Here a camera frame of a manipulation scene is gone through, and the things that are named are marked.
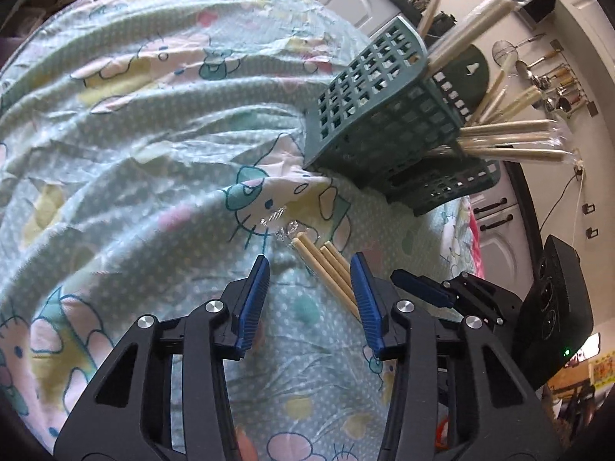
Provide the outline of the left human hand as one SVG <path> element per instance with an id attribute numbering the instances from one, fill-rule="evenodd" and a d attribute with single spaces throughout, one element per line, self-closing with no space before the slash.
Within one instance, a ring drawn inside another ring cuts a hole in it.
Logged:
<path id="1" fill-rule="evenodd" d="M 259 461 L 259 453 L 245 430 L 236 427 L 237 444 L 243 461 Z"/>

